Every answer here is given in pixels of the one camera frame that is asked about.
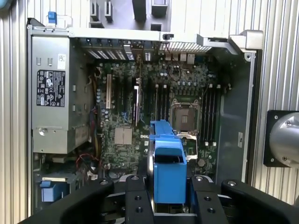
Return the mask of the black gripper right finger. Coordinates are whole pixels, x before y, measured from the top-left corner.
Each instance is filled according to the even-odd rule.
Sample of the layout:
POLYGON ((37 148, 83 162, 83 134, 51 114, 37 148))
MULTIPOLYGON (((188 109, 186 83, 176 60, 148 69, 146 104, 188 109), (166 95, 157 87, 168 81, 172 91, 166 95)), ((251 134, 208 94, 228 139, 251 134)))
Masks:
POLYGON ((191 178, 191 205, 200 224, 297 224, 299 209, 238 180, 217 194, 202 176, 191 178))

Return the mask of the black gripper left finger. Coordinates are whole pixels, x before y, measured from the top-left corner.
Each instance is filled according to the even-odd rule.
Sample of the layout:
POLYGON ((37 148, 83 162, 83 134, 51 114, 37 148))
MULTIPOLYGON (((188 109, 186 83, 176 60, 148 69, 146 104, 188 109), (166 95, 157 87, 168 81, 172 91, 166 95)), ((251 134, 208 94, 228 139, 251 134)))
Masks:
POLYGON ((130 175, 124 198, 114 193, 116 184, 104 178, 90 182, 45 209, 23 220, 25 224, 99 224, 104 221, 109 198, 125 212, 127 224, 152 224, 154 214, 143 179, 130 175))

